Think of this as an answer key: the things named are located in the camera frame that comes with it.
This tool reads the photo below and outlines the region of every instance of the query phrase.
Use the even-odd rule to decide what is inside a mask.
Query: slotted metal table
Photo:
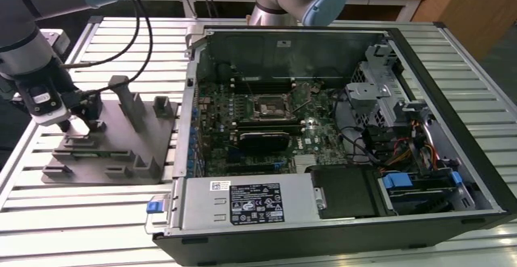
[[[91,22],[68,62],[99,61],[130,41],[135,20]],[[154,18],[155,47],[147,71],[130,89],[152,100],[167,95],[180,102],[184,32],[194,24],[244,25],[240,19]],[[398,27],[438,86],[470,129],[512,190],[517,191],[517,108],[445,28],[433,23],[335,22],[333,26]],[[71,72],[83,90],[107,84],[112,74],[132,76],[148,48],[147,30],[115,62]],[[114,93],[103,94],[115,99]],[[72,186],[41,183],[41,168],[63,134],[32,122],[0,173],[1,266],[178,266],[144,231],[146,203],[171,190],[175,160],[172,134],[163,184],[152,186]],[[517,225],[469,232],[434,247],[310,257],[236,266],[516,266]]]

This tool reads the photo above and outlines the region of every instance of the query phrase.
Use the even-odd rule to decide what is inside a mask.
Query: warning label
[[[281,184],[230,186],[230,213],[234,225],[285,222]]]

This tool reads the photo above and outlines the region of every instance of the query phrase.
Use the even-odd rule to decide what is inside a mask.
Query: blue tab
[[[390,189],[393,187],[391,179],[389,179],[387,176],[382,177],[382,182],[385,183],[386,189]]]
[[[382,182],[385,183],[385,187],[409,187],[413,186],[411,179],[407,173],[389,173],[385,177],[382,177]]]
[[[458,171],[453,171],[453,173],[450,175],[453,176],[453,180],[454,180],[456,186],[462,184],[462,178],[460,176]]]
[[[148,214],[163,213],[163,202],[148,202],[147,203],[147,213]]]

